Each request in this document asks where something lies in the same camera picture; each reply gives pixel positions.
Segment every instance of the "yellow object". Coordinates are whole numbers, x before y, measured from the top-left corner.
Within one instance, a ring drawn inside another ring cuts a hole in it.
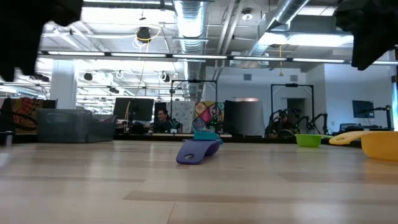
[[[330,144],[343,145],[361,139],[362,150],[370,158],[398,161],[398,132],[353,131],[335,136]]]

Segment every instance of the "gray storage bin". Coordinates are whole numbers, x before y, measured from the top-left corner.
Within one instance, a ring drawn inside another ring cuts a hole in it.
[[[37,110],[39,142],[100,142],[112,141],[116,117],[95,121],[87,110]]]

